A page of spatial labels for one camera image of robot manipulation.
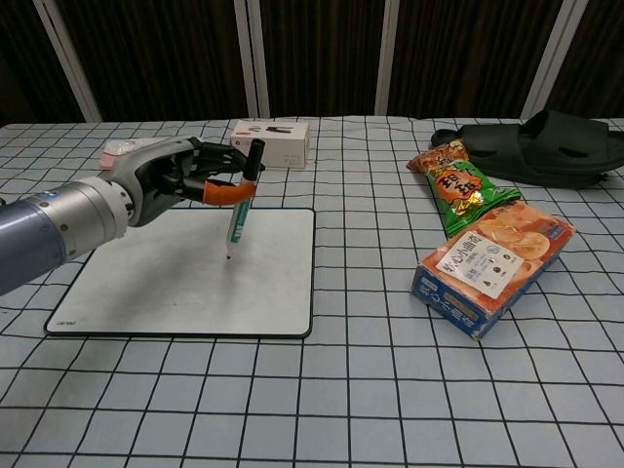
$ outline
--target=white box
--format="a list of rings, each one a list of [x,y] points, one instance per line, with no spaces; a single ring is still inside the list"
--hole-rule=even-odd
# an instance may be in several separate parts
[[[308,124],[239,120],[230,144],[247,156],[254,138],[264,141],[262,164],[267,168],[305,168],[310,140]]]

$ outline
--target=whiteboard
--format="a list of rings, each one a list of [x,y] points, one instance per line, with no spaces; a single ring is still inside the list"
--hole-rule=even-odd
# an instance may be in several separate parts
[[[252,209],[235,255],[231,210],[170,210],[97,249],[46,324],[50,334],[305,336],[311,210]]]

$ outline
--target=small cardboard box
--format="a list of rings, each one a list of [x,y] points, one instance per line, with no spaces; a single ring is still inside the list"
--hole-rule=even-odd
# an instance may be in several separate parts
[[[424,258],[411,292],[481,339],[573,234],[570,224],[526,203],[496,208]]]
[[[239,120],[230,144],[247,156],[254,138],[264,141],[262,164],[267,168],[305,168],[310,140],[308,124]]]

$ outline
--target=robotic hand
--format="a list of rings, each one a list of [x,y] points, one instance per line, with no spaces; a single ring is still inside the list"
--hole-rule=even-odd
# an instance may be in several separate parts
[[[249,200],[252,184],[210,179],[238,173],[246,162],[231,146],[175,136],[118,157],[100,177],[0,206],[0,295],[122,237],[128,226],[151,222],[183,199],[210,205]]]

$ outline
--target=table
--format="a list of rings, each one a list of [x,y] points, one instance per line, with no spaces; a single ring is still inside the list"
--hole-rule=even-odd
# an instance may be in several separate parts
[[[518,184],[578,234],[478,343],[408,294],[445,235],[405,169],[435,129],[475,120],[298,120],[307,168],[265,172],[253,204],[317,212],[311,334],[44,336],[80,258],[0,297],[0,466],[624,466],[624,172]],[[10,125],[0,194],[96,175],[107,138],[222,142],[234,124]]]

